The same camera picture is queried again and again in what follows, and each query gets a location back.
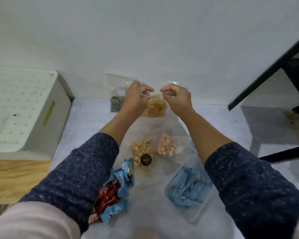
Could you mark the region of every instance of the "wooden surface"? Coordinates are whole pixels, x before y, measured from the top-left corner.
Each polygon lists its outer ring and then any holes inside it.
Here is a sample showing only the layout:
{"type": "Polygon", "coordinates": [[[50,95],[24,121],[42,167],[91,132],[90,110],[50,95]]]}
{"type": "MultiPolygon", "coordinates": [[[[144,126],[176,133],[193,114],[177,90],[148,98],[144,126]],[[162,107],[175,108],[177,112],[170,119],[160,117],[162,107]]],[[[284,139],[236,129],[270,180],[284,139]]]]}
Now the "wooden surface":
{"type": "Polygon", "coordinates": [[[17,202],[47,174],[51,161],[0,160],[0,204],[17,202]]]}

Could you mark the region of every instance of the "dark blue sleeve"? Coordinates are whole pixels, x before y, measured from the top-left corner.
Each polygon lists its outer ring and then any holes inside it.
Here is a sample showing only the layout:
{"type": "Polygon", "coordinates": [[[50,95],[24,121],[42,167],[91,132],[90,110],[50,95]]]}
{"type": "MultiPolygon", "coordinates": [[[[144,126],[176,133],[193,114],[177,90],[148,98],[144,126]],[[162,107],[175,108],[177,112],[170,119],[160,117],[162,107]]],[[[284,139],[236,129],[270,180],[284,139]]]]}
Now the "dark blue sleeve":
{"type": "Polygon", "coordinates": [[[226,211],[246,239],[290,239],[299,221],[299,190],[271,164],[232,142],[205,169],[226,211]]]}
{"type": "Polygon", "coordinates": [[[20,199],[51,204],[79,225],[88,227],[93,205],[119,153],[116,141],[105,133],[96,133],[74,149],[46,178],[20,199]]]}

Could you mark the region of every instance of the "black label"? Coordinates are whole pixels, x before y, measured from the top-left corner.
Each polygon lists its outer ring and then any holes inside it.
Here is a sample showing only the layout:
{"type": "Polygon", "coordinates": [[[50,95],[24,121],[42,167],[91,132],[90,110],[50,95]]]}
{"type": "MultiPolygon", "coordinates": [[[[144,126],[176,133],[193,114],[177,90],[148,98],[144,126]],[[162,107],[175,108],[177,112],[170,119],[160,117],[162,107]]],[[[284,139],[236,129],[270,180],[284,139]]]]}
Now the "black label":
{"type": "Polygon", "coordinates": [[[152,163],[152,157],[149,154],[144,154],[141,157],[141,164],[144,166],[148,166],[152,163]]]}

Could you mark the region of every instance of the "pink fabric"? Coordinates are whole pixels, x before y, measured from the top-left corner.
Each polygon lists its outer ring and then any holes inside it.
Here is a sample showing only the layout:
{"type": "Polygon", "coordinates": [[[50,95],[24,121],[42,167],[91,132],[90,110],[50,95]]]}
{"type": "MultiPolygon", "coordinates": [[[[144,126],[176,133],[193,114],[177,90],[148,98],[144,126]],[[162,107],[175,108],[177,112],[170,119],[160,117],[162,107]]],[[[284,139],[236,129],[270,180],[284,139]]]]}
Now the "pink fabric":
{"type": "Polygon", "coordinates": [[[80,239],[75,221],[42,202],[20,202],[0,216],[0,239],[80,239]]]}

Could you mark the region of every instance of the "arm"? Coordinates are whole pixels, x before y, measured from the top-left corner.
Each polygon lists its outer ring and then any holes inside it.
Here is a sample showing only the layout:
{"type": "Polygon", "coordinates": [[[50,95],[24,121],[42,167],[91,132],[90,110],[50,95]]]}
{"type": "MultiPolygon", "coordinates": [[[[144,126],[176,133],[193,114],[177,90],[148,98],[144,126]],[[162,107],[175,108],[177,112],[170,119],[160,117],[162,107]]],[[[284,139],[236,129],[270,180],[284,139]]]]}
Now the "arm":
{"type": "Polygon", "coordinates": [[[16,234],[20,238],[37,235],[38,238],[50,239],[58,238],[58,234],[77,238],[84,233],[99,190],[110,176],[119,145],[130,125],[146,108],[149,97],[142,99],[142,93],[149,91],[153,89],[134,82],[126,91],[121,111],[113,120],[74,149],[18,204],[0,217],[0,238],[16,234]]]}
{"type": "Polygon", "coordinates": [[[169,85],[161,91],[186,124],[226,211],[244,237],[289,239],[299,235],[299,190],[269,163],[232,142],[197,114],[186,88],[169,85]]]}

